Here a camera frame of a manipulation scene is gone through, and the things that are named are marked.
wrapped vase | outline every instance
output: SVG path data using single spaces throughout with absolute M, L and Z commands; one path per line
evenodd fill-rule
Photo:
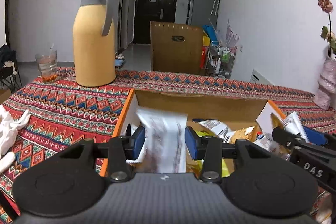
M 327 56 L 318 83 L 319 89 L 314 96 L 313 102 L 320 108 L 328 110 L 331 96 L 336 93 L 336 60 Z

gray refrigerator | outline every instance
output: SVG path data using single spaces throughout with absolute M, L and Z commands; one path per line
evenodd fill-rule
M 212 6 L 214 0 L 189 0 L 188 2 L 188 15 L 187 15 L 187 25 L 192 26 L 203 26 L 211 25 L 211 23 L 216 28 L 217 26 L 217 15 L 215 16 L 215 9 L 211 14 Z

glass with liquid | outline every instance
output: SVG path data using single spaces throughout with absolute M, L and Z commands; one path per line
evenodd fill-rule
M 57 79 L 57 51 L 51 50 L 48 54 L 35 56 L 37 67 L 43 83 L 51 83 Z

patterned tablecloth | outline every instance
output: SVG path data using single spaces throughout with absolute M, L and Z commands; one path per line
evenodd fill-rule
M 31 113 L 29 124 L 19 131 L 11 149 L 16 154 L 16 161 L 0 177 L 0 189 L 11 204 L 16 207 L 11 188 L 20 173 L 83 138 L 107 142 L 131 88 L 272 99 L 285 114 L 297 111 L 303 125 L 321 132 L 336 132 L 334 110 L 321 110 L 312 102 L 313 94 L 309 92 L 205 76 L 147 71 L 118 71 L 116 80 L 110 85 L 84 88 L 76 83 L 74 68 L 60 68 L 59 78 L 54 83 L 43 84 L 41 78 L 36 78 L 3 104 L 14 119 L 26 109 Z M 97 160 L 97 172 L 101 164 L 102 160 Z M 11 222 L 1 207 L 0 222 Z

screw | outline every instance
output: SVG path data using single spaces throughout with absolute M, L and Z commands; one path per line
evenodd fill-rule
M 219 177 L 219 174 L 215 171 L 207 171 L 207 172 L 204 172 L 202 176 L 205 179 L 214 180 Z
M 118 171 L 118 172 L 112 173 L 110 177 L 113 180 L 119 181 L 119 180 L 124 180 L 125 178 L 127 178 L 127 174 L 123 171 Z

